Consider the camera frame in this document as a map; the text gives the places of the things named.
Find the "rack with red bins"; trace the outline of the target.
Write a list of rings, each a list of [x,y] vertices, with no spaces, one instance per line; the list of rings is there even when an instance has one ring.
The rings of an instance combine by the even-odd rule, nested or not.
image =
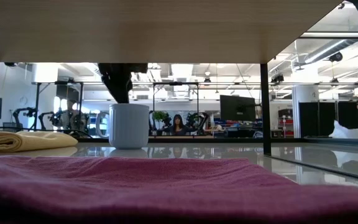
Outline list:
[[[278,111],[278,128],[282,130],[283,138],[294,138],[292,109],[282,109]]]

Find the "white mug with handle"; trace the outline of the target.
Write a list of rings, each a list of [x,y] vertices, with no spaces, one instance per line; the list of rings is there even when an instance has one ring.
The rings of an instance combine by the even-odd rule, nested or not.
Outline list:
[[[100,130],[101,119],[108,115],[107,135]],[[96,117],[96,133],[109,140],[116,149],[140,149],[149,140],[149,107],[147,105],[117,103],[109,106],[109,112]]]

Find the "folded yellow towel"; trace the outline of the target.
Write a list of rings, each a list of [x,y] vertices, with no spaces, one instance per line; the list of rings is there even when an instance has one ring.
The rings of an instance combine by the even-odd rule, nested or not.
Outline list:
[[[78,141],[65,133],[50,131],[16,133],[0,131],[0,152],[22,152],[75,146]]]

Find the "black room divider curtains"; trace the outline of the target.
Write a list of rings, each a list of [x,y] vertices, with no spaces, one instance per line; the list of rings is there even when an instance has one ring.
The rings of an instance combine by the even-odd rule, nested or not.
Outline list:
[[[337,121],[347,129],[358,128],[358,101],[299,103],[301,137],[327,137]]]

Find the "pink cloth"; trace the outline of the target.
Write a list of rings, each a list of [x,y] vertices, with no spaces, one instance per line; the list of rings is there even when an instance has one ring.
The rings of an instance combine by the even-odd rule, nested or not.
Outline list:
[[[0,156],[0,223],[358,224],[358,187],[247,159]]]

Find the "black table edge frame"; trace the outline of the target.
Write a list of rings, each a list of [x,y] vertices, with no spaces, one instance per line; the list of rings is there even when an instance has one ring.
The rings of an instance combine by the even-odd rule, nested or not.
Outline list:
[[[253,138],[213,138],[212,136],[179,136],[166,138],[151,137],[148,143],[263,143],[264,139]],[[316,143],[316,144],[358,144],[358,139],[338,138],[272,138],[271,143]]]

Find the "white plastic sheet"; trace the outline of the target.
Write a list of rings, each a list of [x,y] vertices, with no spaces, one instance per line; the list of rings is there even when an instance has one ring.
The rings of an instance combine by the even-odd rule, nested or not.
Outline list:
[[[334,131],[329,135],[331,138],[358,139],[358,128],[347,129],[341,126],[338,121],[334,121]]]

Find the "silver ceiling duct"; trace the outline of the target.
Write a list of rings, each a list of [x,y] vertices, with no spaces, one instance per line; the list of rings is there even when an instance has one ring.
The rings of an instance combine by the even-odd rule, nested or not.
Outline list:
[[[328,42],[312,53],[306,54],[304,57],[300,57],[298,62],[293,62],[294,67],[304,66],[311,63],[316,63],[322,59],[328,58],[341,50],[355,44],[358,39],[336,39]]]

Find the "person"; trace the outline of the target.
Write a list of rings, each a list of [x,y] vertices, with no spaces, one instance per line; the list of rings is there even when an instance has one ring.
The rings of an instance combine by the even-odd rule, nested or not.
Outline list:
[[[176,114],[173,117],[173,124],[163,129],[163,132],[168,133],[171,136],[186,136],[188,133],[196,131],[195,128],[188,127],[183,124],[182,117]]]

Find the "black computer monitor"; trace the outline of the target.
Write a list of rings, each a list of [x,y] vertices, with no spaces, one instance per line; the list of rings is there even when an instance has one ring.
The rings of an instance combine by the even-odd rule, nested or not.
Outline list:
[[[220,115],[223,120],[255,121],[254,98],[220,95]]]

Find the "wooden shelf with black legs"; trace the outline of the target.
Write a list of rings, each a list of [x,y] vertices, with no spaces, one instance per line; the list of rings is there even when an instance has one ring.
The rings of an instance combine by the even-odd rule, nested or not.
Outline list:
[[[341,2],[0,0],[0,63],[266,65]]]

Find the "green potted plant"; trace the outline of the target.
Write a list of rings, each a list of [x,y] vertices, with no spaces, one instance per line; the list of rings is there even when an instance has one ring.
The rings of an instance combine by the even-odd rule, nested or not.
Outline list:
[[[163,122],[168,117],[168,114],[164,111],[154,111],[152,117],[156,122]]]

